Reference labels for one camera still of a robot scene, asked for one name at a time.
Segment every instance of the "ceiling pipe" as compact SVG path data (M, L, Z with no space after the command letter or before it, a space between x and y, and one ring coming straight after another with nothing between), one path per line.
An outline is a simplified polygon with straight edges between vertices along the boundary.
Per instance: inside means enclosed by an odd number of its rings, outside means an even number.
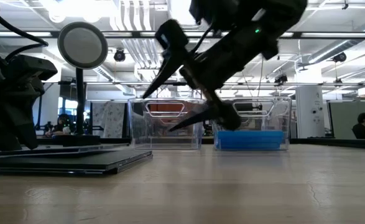
M341 75L338 78L340 78L342 81L346 81L346 80L352 79L359 75L365 75L365 68L361 69L359 71L356 71L356 72L351 72L351 73L347 73L345 75Z
M360 55L360 56L358 56L358 57L356 57L356 58L354 58L354 59L352 59L352 60L349 60L349 61L347 61L347 62L341 63L341 64L339 64L339 65L337 65L337 66L333 66L332 68L330 68L330 69L329 69L329 70L327 70L327 71L324 71L323 73L332 72L332 71L334 71L334 70L336 70L336 69L339 69L339 68L341 68L341 67L345 67L345 66L349 65L351 62L355 62L356 60L363 59L364 57L365 57L365 54Z
M143 0L143 10L144 10L144 27L146 31L151 31L152 28L150 26L150 7L149 7L149 0ZM152 68L156 68L157 67L157 60L156 60L156 54L157 52L153 52L153 50L151 49L150 45L154 44L154 42L151 42L150 40L142 40L142 43L145 46L145 49L147 51L147 53L149 54L150 57L150 61L152 62Z
M144 5L144 27L145 30L151 31L152 28L150 26L150 7L149 7L149 0L143 0L143 5ZM147 45L148 45L148 54L149 52L151 52L152 56L153 56L153 63L155 64L155 67L160 68L160 59L159 59L159 55L157 54L157 47L156 47L156 43L155 40L150 39L150 40L146 40L147 41Z
M133 0L133 5L134 5L134 26L138 31L141 31L142 30L141 17L140 17L140 8L141 8L141 6L139 5L139 0ZM144 49L143 49L142 45L140 44L140 43L142 43L142 41L134 39L133 43L136 46L136 50L138 50L138 52L142 56L142 59L145 63L146 68L150 68L149 60L146 57L146 54L144 52Z
M354 32L365 32L365 24L355 29ZM328 60L334 57L335 55L338 55L341 52L344 52L345 50L348 50L351 47L360 44L363 41L364 40L337 40L332 44L328 45L327 47L324 47L323 49L319 50L318 52L315 52L314 54L302 57L302 63L298 63L298 66L304 67L320 63L324 60ZM294 66L295 66L294 62L286 63L283 67L279 68L279 70L284 71Z
M129 0L123 0L124 3L124 22L123 24L126 26L127 30L133 30L131 22L130 22L130 7L131 7L131 3ZM146 64L144 62L144 59L142 58L142 55L140 55L136 49L136 46L134 46L134 42L131 40L125 40L125 42L123 43L125 44L124 46L129 48L131 50L130 54L133 53L136 55L136 58L138 59L137 63L139 63L139 65L141 67L145 67Z
M126 30L124 27L124 24L122 23L121 19L121 6L120 6L120 0L114 0L113 1L113 8L116 12L113 17L110 17L110 26L113 30ZM121 43L123 44L124 48L127 49L129 54L131 55L132 59L137 63L140 68L144 68L144 63L140 62L140 60L137 58L137 55L134 53L134 51L130 48L130 40L123 39L121 40Z
M108 69L106 69L103 66L99 66L93 69L94 72L96 72L98 75L101 75L105 78L107 78L110 82L120 82L120 80L115 79L111 74L112 72L110 72ZM123 93L127 94L127 95L136 95L136 90L128 87L126 85L122 85L122 84L115 84L115 86L121 90Z

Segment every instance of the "fluorescent light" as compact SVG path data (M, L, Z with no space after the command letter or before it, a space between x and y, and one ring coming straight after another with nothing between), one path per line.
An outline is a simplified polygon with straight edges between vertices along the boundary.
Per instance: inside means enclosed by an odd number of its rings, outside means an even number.
M187 37L201 37L204 34L204 32L185 32L185 35ZM209 32L207 34L207 37L211 37L213 35L212 32Z
M141 36L143 36L143 37L154 37L155 32L141 32Z
M150 82L120 82L123 85L150 85Z
M125 100L87 100L87 101L92 101L92 102L106 102L106 101L112 101L112 102L128 102L128 99Z
M189 43L191 44L197 44L199 43L199 39L189 39ZM209 44L210 41L209 40L203 40L202 44Z
M87 85L113 85L111 82L88 82Z
M27 32L35 37L52 37L50 32ZM21 37L19 34L14 32L0 32L0 37Z
M305 10L306 11L318 11L318 10L335 10L335 9L340 9L341 10L341 6L328 6L328 7L307 7ZM365 9L365 6L349 6L349 9Z
M327 33L303 33L302 37L312 38L365 38L365 33L338 33L338 32L327 32Z
M292 32L286 32L284 34L282 34L280 37L292 37L294 35L294 33Z
M131 32L103 32L105 37L132 37Z

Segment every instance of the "ceiling light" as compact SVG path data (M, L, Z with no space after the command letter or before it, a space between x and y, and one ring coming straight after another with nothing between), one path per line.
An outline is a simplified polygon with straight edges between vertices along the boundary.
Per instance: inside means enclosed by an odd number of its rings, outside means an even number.
M365 33L357 32L319 32L319 33L303 33L302 37L309 38L365 38Z
M154 37L155 32L141 32L141 36L143 36L143 37Z
M113 85L111 82L88 82L87 85Z
M224 83L224 85L229 85L229 86L231 86L231 85L238 85L239 83L228 83L228 82L226 82L226 83Z
M52 37L50 32L27 32L35 37ZM14 32L0 32L0 37L20 37L20 35Z
M204 34L204 32L185 32L185 35L187 37L201 37ZM212 32L209 32L207 34L207 37L211 37L213 35Z
M199 39L190 39L189 40L189 43L191 43L191 44L197 44L197 43L199 43ZM209 40L203 40L203 42L202 42L202 44L209 44L209 43L210 43Z
M102 32L105 37L132 37L131 32Z
M286 32L284 34L281 35L281 37L292 37L294 33L292 32Z

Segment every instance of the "cable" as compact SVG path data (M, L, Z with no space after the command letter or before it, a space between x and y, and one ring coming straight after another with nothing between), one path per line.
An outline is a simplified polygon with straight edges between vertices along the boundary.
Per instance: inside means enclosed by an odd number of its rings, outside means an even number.
M212 30L213 26L210 25L209 28L205 31L205 33L200 37L199 42L197 42L196 46L189 52L190 54L194 54L200 47L201 43L206 38L207 34Z
M6 62L8 62L10 59L12 59L15 55L25 51L25 50L30 50L30 49L34 49L37 47L48 47L48 42L44 41L41 38L35 37L31 34L28 34L24 31L21 31L20 29L12 26L10 23L8 23L7 21L5 21L1 16L0 16L0 24L3 25L5 28L9 29L10 31L20 35L21 37L25 37L29 40L32 40L34 42L37 42L38 44L31 44L28 46L24 46L21 47L19 49L16 49L15 51L11 52L7 57L6 57Z
M6 5L12 6L12 7L21 8L21 9L45 9L45 7L43 7L43 6L37 6L37 7L32 7L32 6L18 6L18 5L11 4L11 3L6 2L6 1L0 1L0 3L6 4Z
M258 86L258 94L257 94L257 97L259 97L259 91L261 90L261 81L262 81L263 71L264 71L264 58L262 58L262 62L261 62L261 77L259 79L259 86Z
M244 79L244 82L246 83L246 85L247 85L247 89L249 89L249 93L250 93L250 95L251 95L251 97L252 97L252 93L251 93L251 90L250 90L250 86L249 86L249 83L247 82L247 80L246 80L246 76L244 75L244 71L242 71L242 76L243 76L243 79Z
M5 58L5 61L9 62L17 54L19 54L21 52L24 52L25 50L34 49L34 48L37 48L37 47L43 47L43 45L42 44L30 44L30 45L27 45L27 46L20 47L20 48L14 50L13 52L11 52L9 55L7 55L7 57Z

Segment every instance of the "table surface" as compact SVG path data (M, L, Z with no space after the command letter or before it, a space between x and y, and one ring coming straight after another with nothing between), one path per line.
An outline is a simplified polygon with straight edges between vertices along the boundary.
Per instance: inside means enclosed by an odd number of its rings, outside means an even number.
M203 146L109 177L0 176L4 223L365 224L365 149Z

